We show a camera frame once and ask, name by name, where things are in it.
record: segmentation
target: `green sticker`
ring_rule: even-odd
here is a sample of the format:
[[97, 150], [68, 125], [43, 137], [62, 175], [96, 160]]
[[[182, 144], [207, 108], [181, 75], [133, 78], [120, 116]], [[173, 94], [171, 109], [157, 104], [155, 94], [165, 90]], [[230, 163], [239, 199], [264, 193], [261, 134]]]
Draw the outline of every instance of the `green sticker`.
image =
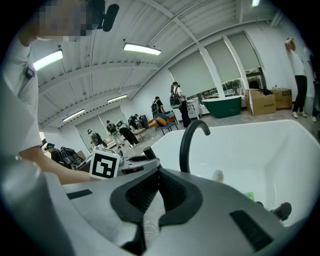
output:
[[244, 193], [244, 195], [250, 198], [251, 200], [255, 200], [255, 195], [253, 192]]

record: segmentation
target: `green bathtub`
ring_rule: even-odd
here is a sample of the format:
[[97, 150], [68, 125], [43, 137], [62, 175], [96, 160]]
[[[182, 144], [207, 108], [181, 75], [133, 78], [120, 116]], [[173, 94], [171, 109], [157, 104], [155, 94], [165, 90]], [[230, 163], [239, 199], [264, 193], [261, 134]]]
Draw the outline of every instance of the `green bathtub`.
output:
[[203, 99], [202, 102], [215, 118], [227, 118], [241, 113], [241, 96]]

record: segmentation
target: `ceiling light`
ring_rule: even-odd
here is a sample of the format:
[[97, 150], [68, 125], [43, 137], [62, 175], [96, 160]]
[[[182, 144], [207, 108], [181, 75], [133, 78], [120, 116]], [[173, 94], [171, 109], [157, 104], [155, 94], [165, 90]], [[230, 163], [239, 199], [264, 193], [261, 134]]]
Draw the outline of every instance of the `ceiling light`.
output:
[[121, 99], [126, 98], [126, 97], [127, 97], [127, 95], [122, 95], [122, 96], [119, 96], [119, 97], [116, 97], [116, 98], [109, 99], [108, 102], [114, 102], [114, 101], [121, 100]]
[[74, 113], [74, 114], [72, 114], [72, 115], [68, 116], [67, 118], [63, 119], [63, 120], [62, 120], [62, 122], [65, 122], [65, 121], [67, 121], [67, 120], [69, 120], [69, 119], [71, 119], [71, 118], [75, 117], [76, 115], [79, 115], [80, 113], [82, 113], [82, 112], [84, 112], [84, 111], [85, 111], [85, 110], [84, 110], [84, 109], [82, 109], [82, 110], [78, 111], [77, 113]]
[[39, 69], [42, 69], [43, 67], [56, 62], [58, 60], [61, 60], [63, 58], [63, 54], [62, 54], [62, 50], [59, 49], [57, 51], [55, 51], [54, 53], [36, 61], [35, 63], [33, 63], [33, 66], [35, 68], [36, 71], [38, 71]]
[[153, 54], [153, 55], [159, 55], [161, 53], [160, 50], [151, 48], [150, 46], [144, 46], [140, 44], [127, 43], [127, 42], [124, 44], [123, 49], [125, 51], [133, 51], [133, 52], [140, 52], [140, 53]]
[[258, 6], [259, 5], [260, 0], [252, 0], [252, 6]]

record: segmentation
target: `white ceiling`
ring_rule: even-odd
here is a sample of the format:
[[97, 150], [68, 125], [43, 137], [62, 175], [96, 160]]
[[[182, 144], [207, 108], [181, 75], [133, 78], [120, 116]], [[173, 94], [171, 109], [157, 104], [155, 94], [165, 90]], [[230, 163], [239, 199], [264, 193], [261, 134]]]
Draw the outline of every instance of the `white ceiling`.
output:
[[[95, 30], [76, 42], [32, 43], [34, 61], [59, 45], [63, 51], [63, 59], [37, 72], [39, 126], [61, 128], [66, 124], [62, 119], [78, 110], [92, 114], [118, 95], [130, 99], [179, 52], [224, 27], [272, 20], [275, 8], [267, 0], [260, 2], [252, 7], [251, 0], [107, 0], [106, 9], [120, 7], [110, 32]], [[123, 39], [162, 53], [124, 51]]]

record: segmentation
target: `white bathtub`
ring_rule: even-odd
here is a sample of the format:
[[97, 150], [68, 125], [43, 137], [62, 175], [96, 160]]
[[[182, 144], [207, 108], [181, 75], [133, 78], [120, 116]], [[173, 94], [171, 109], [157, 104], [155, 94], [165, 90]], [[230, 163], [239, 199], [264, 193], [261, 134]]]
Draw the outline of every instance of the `white bathtub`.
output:
[[[224, 183], [272, 210], [289, 202], [292, 213], [284, 225], [308, 216], [320, 185], [320, 145], [293, 120], [210, 127], [193, 135], [191, 174], [212, 179], [221, 170]], [[180, 170], [179, 150], [184, 130], [167, 133], [152, 149], [164, 168]]]

